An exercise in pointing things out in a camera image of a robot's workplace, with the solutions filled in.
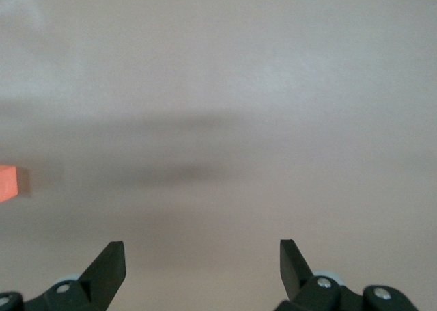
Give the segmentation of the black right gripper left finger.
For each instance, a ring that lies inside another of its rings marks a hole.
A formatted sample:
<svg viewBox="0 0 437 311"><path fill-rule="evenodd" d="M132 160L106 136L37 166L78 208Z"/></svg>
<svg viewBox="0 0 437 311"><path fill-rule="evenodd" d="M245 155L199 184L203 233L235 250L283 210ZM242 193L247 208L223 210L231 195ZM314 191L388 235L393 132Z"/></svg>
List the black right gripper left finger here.
<svg viewBox="0 0 437 311"><path fill-rule="evenodd" d="M24 301L16 291L1 293L1 309L80 311L107 310L126 277L124 243L110 242L76 280L54 284Z"/></svg>

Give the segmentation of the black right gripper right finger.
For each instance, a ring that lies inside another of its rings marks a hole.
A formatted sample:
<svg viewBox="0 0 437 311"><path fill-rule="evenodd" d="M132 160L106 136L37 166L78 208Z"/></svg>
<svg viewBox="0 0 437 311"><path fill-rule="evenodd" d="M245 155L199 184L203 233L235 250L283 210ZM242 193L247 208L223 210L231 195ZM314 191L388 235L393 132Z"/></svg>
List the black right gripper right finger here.
<svg viewBox="0 0 437 311"><path fill-rule="evenodd" d="M382 285L352 292L328 275L315 275L294 240L280 242L280 274L288 299L277 310L414 311L417 307L401 291Z"/></svg>

